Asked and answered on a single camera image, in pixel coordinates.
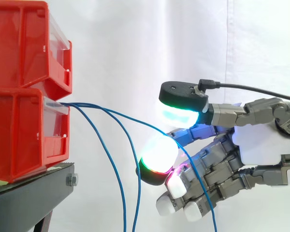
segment cable connector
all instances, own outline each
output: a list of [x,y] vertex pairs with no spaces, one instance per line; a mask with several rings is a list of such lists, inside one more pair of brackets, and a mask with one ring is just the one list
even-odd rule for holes
[[215,88],[220,88],[219,81],[205,80],[205,79],[199,80],[198,89],[200,91],[203,91],[205,93],[207,89],[215,89]]

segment black cable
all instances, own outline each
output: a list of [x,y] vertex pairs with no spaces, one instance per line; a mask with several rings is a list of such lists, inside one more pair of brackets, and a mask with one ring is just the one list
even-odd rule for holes
[[254,87],[250,87],[250,86],[217,83],[217,88],[220,88],[220,87],[224,87],[224,88],[239,88],[239,89],[249,90],[249,91],[253,91],[253,92],[257,92],[257,93],[263,93],[263,94],[271,95],[271,96],[274,96],[274,97],[290,100],[290,96],[279,94],[279,93],[275,93],[275,92],[271,92],[271,91],[260,89],[260,88],[254,88]]

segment black metal stand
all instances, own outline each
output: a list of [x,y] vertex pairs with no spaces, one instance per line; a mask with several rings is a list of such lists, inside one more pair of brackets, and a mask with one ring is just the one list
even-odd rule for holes
[[47,232],[53,209],[73,192],[73,163],[5,186],[0,186],[0,232]]
[[38,224],[35,225],[33,232],[48,232],[50,219],[52,218],[53,211],[44,217]]

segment stacked red bins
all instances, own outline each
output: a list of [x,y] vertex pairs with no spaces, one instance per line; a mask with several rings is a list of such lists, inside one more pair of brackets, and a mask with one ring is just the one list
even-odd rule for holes
[[72,44],[42,1],[0,0],[0,180],[69,157]]

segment blue wire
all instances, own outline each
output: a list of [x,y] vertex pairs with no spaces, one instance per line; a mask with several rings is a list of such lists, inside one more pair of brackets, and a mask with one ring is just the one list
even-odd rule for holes
[[[95,108],[95,107],[94,107],[92,104],[90,104],[90,103],[76,102],[76,103],[74,103],[74,104],[78,104],[79,106],[87,107],[87,108]],[[160,132],[161,134],[168,136],[166,133],[164,133],[163,131],[161,131],[161,130],[158,129],[157,127],[154,127],[153,125],[150,125],[150,124],[148,124],[148,123],[146,123],[146,122],[143,122],[143,121],[137,120],[137,119],[135,119],[135,118],[133,118],[133,117],[129,117],[129,116],[127,116],[127,115],[121,114],[121,113],[116,112],[116,111],[114,111],[114,110],[110,110],[110,109],[106,109],[106,108],[105,108],[105,110],[107,110],[108,112],[111,112],[111,113],[113,113],[113,114],[117,114],[117,115],[119,115],[119,116],[125,117],[125,118],[127,118],[127,119],[129,119],[129,120],[132,120],[132,121],[135,121],[135,122],[141,123],[141,124],[143,124],[143,125],[146,125],[146,126],[152,128],[152,129],[155,129],[156,131]],[[216,220],[215,220],[215,212],[214,212],[213,204],[212,204],[212,202],[211,202],[210,197],[209,197],[208,194],[207,194],[206,188],[205,188],[205,186],[204,186],[204,184],[203,184],[203,181],[201,180],[201,177],[200,177],[200,175],[199,175],[199,173],[198,173],[198,171],[197,171],[197,168],[195,167],[195,165],[194,165],[194,163],[193,163],[193,160],[192,160],[191,156],[190,156],[190,155],[188,154],[188,152],[183,148],[183,146],[182,146],[181,144],[179,144],[176,140],[174,140],[174,141],[177,143],[177,145],[178,145],[178,146],[179,146],[179,147],[184,151],[184,153],[185,153],[186,156],[188,157],[188,159],[189,159],[189,161],[190,161],[190,164],[191,164],[191,166],[192,166],[192,169],[193,169],[194,173],[196,174],[196,176],[197,176],[197,178],[198,178],[198,180],[199,180],[199,182],[200,182],[200,184],[201,184],[201,187],[202,187],[202,189],[203,189],[203,191],[204,191],[204,194],[205,194],[205,196],[206,196],[206,199],[207,199],[207,201],[208,201],[209,207],[211,208],[211,211],[212,211],[212,217],[213,217],[214,229],[215,229],[215,232],[217,232],[217,225],[216,225]]]
[[137,174],[138,174],[138,196],[137,196],[137,204],[136,204],[136,209],[135,209],[135,215],[134,215],[134,222],[133,222],[133,228],[132,228],[132,232],[135,232],[135,227],[136,227],[136,222],[137,222],[137,217],[138,217],[138,214],[139,214],[139,208],[140,208],[140,201],[141,201],[141,173],[140,173],[140,166],[139,166],[139,162],[138,162],[138,159],[137,159],[137,156],[136,156],[136,152],[135,152],[135,149],[134,149],[134,145],[133,145],[133,142],[132,142],[132,139],[128,133],[128,131],[126,130],[126,128],[122,125],[122,123],[118,120],[118,118],[116,118],[114,115],[112,115],[110,112],[108,112],[107,110],[105,110],[103,107],[100,107],[98,105],[95,105],[95,104],[91,104],[91,106],[93,106],[94,108],[96,109],[100,109],[100,110],[103,110],[104,112],[106,112],[109,116],[111,116],[120,126],[121,128],[124,130],[124,132],[126,133],[128,139],[129,139],[129,142],[130,142],[130,145],[131,145],[131,148],[132,148],[132,152],[133,152],[133,156],[134,156],[134,161],[135,161],[135,164],[136,164],[136,170],[137,170]]
[[81,110],[77,105],[75,104],[72,104],[72,103],[62,103],[63,105],[66,105],[66,106],[72,106],[74,107],[75,109],[77,109],[79,112],[81,112],[81,114],[87,119],[87,121],[90,123],[90,125],[92,126],[92,128],[95,130],[106,154],[107,154],[107,157],[108,159],[110,160],[111,164],[112,164],[112,167],[114,169],[114,172],[116,174],[116,177],[117,177],[117,181],[118,181],[118,184],[119,184],[119,188],[120,188],[120,193],[121,193],[121,198],[122,198],[122,206],[123,206],[123,218],[124,218],[124,232],[127,231],[127,209],[126,209],[126,200],[125,200],[125,193],[124,193],[124,189],[123,189],[123,186],[122,186],[122,183],[121,183],[121,180],[120,180],[120,176],[119,176],[119,173],[118,173],[118,170],[116,168],[116,165],[112,159],[112,156],[111,154],[109,153],[100,133],[98,132],[98,129],[96,128],[96,126],[92,123],[92,121],[90,120],[90,118],[85,114],[85,112],[83,110]]

